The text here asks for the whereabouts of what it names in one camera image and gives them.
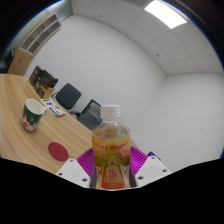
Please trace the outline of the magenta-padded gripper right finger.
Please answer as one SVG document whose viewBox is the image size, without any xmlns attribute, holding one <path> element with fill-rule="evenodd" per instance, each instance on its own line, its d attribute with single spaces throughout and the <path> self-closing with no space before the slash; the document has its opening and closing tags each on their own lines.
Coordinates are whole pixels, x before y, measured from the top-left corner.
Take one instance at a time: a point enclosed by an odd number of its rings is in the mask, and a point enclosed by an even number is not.
<svg viewBox="0 0 224 224">
<path fill-rule="evenodd" d="M 170 173 L 171 171 L 154 153 L 146 155 L 131 147 L 129 181 L 132 188 L 146 186 Z"/>
</svg>

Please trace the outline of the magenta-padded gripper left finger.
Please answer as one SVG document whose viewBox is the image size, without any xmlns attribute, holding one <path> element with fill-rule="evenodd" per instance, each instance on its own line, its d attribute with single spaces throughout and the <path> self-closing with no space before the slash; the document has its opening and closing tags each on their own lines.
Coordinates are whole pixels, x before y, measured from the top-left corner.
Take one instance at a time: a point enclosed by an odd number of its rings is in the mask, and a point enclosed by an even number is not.
<svg viewBox="0 0 224 224">
<path fill-rule="evenodd" d="M 93 150 L 87 150 L 77 159 L 68 159 L 56 175 L 81 187 L 95 188 L 96 168 Z"/>
</svg>

